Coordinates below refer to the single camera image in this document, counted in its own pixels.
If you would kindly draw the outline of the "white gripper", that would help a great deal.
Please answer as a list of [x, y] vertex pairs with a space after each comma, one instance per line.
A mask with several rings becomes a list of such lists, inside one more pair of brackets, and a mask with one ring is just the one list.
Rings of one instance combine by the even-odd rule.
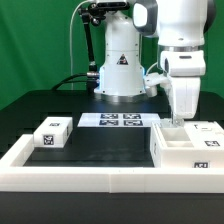
[[175, 127], [183, 127], [184, 119], [192, 119], [197, 110], [200, 78], [199, 77], [168, 77], [166, 89], [171, 107], [171, 123]]

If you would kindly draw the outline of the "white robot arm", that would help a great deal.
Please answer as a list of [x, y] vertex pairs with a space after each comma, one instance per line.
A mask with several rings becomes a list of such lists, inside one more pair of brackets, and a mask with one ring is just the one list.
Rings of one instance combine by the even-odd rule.
[[[111, 102], [162, 87], [171, 121], [180, 126], [195, 116], [201, 77], [206, 72], [204, 33], [216, 15], [215, 0], [93, 0], [90, 14], [106, 21], [106, 59], [94, 94]], [[160, 73], [143, 72], [140, 38], [156, 37]]]

